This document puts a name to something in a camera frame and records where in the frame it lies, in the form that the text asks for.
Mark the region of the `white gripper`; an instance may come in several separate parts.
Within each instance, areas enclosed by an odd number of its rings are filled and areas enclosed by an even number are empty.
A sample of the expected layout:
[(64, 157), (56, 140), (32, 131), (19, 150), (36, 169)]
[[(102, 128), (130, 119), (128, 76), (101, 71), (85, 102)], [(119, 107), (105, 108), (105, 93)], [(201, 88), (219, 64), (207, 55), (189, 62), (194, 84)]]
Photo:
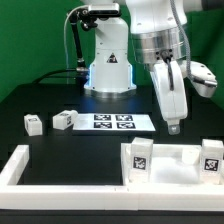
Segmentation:
[(170, 87), (168, 65), (164, 62), (153, 66), (151, 78), (163, 119), (168, 123), (168, 133), (180, 133), (180, 120), (187, 117), (185, 87), (181, 69), (176, 61), (171, 62), (173, 88)]

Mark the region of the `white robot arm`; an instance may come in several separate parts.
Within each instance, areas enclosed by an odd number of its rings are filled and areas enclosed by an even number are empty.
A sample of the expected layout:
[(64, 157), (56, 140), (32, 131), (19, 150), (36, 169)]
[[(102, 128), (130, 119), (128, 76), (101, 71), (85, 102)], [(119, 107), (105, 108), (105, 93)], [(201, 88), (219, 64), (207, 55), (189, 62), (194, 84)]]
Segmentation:
[(130, 13), (136, 61), (146, 65), (168, 132), (180, 132), (187, 116), (183, 80), (189, 79), (198, 94), (209, 98), (217, 87), (215, 75), (203, 64), (191, 60), (184, 26), (191, 11), (224, 8), (224, 0), (82, 0), (91, 14), (105, 14), (115, 5)]

